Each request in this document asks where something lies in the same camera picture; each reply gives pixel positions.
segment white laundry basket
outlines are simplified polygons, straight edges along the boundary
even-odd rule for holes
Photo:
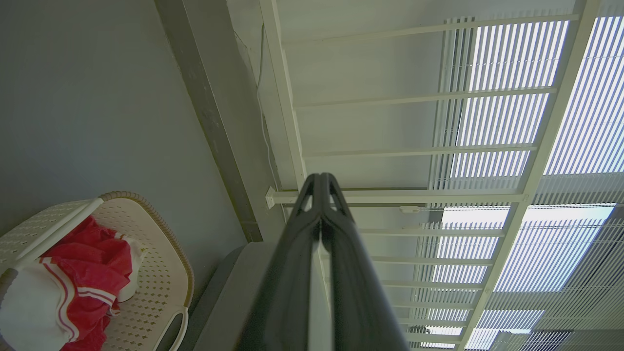
[[[130,300],[120,304],[121,314],[110,319],[103,350],[155,350],[173,318],[181,314],[182,326],[171,351],[178,349],[188,325],[193,271],[167,224],[143,197],[132,192],[54,205],[0,237],[0,301],[26,264],[89,215],[98,224],[137,239],[148,250],[139,270],[139,287]],[[0,351],[10,350],[1,339]]]

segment red fabric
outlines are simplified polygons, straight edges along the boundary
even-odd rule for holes
[[[91,350],[102,350],[102,346],[106,341],[106,334],[104,333],[104,329],[110,323],[110,318],[104,317],[100,319],[97,325],[94,327],[93,331],[87,336],[75,342],[68,342],[61,349],[62,351],[91,351]]]
[[[67,316],[78,328],[79,336],[62,351],[99,351],[106,341],[104,329],[110,322],[106,315],[109,311],[114,315],[119,309],[115,297],[130,282],[130,245],[116,239],[114,230],[99,226],[90,216],[42,257],[51,257],[76,290]]]

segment basket handle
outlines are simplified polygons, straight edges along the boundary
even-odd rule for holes
[[[180,310],[176,311],[173,316],[171,316],[171,321],[169,322],[169,325],[171,325],[171,322],[173,322],[173,319],[178,315],[178,314],[182,314],[182,323],[180,324],[180,330],[178,330],[178,336],[176,336],[175,341],[173,342],[173,345],[171,345],[171,347],[169,348],[169,351],[176,351],[180,345],[182,344],[182,340],[184,339],[184,335],[187,333],[187,327],[188,327],[188,308],[185,306],[180,306]]]

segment wall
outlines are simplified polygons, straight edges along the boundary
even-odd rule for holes
[[[198,292],[246,240],[154,3],[3,1],[0,47],[0,233],[134,191],[178,235]]]

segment metal beam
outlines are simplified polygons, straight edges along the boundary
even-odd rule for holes
[[[405,340],[412,342],[435,342],[443,344],[456,344],[461,340],[460,336],[405,333]]]
[[[483,284],[416,282],[413,280],[382,280],[381,285],[387,287],[410,287],[425,289],[471,289],[481,290]]]
[[[431,320],[431,319],[410,319],[410,318],[399,318],[399,324],[407,324],[407,325],[426,325],[426,326],[435,326],[435,327],[465,327],[468,324],[468,321],[458,321],[458,320]]]
[[[574,13],[581,13],[579,22],[571,22],[568,26],[567,35],[562,48],[561,58],[557,65],[555,75],[555,85],[560,87],[557,95],[548,97],[544,115],[541,119],[537,131],[536,140],[539,141],[539,149],[532,152],[520,182],[526,194],[527,200],[512,205],[505,221],[504,229],[507,235],[499,241],[499,244],[492,256],[495,264],[485,273],[485,287],[479,296],[477,305],[470,314],[468,326],[463,333],[461,342],[457,346],[458,351],[463,351],[466,343],[472,335],[472,331],[479,323],[479,319],[485,310],[485,305],[489,300],[496,282],[505,266],[505,262],[511,252],[515,237],[522,225],[522,218],[530,204],[529,199],[533,199],[540,179],[544,174],[544,169],[550,156],[550,151],[555,143],[557,132],[565,116],[565,111],[572,95],[572,89],[581,63],[585,54],[585,48],[590,39],[593,25],[598,15],[600,0],[577,0],[574,6]]]
[[[402,149],[402,150],[353,150],[353,151],[327,151],[327,152],[307,152],[303,157],[315,159],[320,157],[398,157],[398,156],[428,156],[444,155],[468,152],[504,152],[504,151],[535,151],[534,144],[497,144],[497,145],[476,145],[476,146],[444,146],[429,147],[423,149]]]
[[[322,255],[323,260],[329,260],[329,255]],[[492,265],[493,260],[481,259],[434,259],[425,257],[396,257],[371,256],[373,262],[386,264],[427,264],[427,265]]]
[[[370,229],[360,228],[363,235],[385,237],[504,237],[505,232],[499,229]]]
[[[419,26],[414,28],[399,29],[397,31],[385,31],[385,32],[372,32],[365,34],[356,34],[352,36],[341,37],[329,37],[323,39],[307,40],[307,41],[294,41],[285,42],[283,46],[286,49],[293,47],[319,45],[319,44],[341,44],[351,41],[362,41],[371,39],[382,39],[387,37],[399,37],[408,36],[413,34],[453,31],[463,28],[477,28],[487,26],[501,26],[505,24],[520,24],[520,23],[535,23],[535,22],[551,22],[551,21],[576,21],[578,20],[578,14],[567,14],[559,16],[537,16],[537,17],[520,17],[520,18],[505,18],[494,19],[490,21],[475,21],[475,22],[461,22],[461,23],[447,23],[438,24],[435,26]]]
[[[273,64],[273,73],[280,99],[284,127],[286,128],[290,157],[293,161],[297,188],[300,189],[308,173],[301,156],[301,136],[299,134],[299,124],[297,123],[297,113],[293,109],[293,90],[290,83],[290,75],[288,74],[286,52],[281,46],[281,26],[276,0],[260,0],[260,11],[265,24],[266,43],[271,56],[271,63]]]
[[[419,302],[419,301],[392,301],[393,307],[406,307],[410,309],[449,309],[449,310],[474,310],[474,304],[453,304],[444,302]]]
[[[488,97],[488,96],[554,94],[556,92],[557,92],[557,89],[554,87],[437,92],[435,94],[421,95],[421,96],[381,97],[381,98],[372,97],[368,99],[338,100],[338,101],[312,102],[308,104],[295,104],[295,109],[296,110],[310,110],[310,109],[339,107],[339,106],[395,105],[395,104],[410,104],[413,102],[470,99],[470,98],[475,98],[475,97]]]
[[[294,204],[299,192],[269,191],[267,202]],[[428,203],[504,203],[523,201],[524,195],[510,189],[461,190],[345,190],[349,204],[428,204]]]

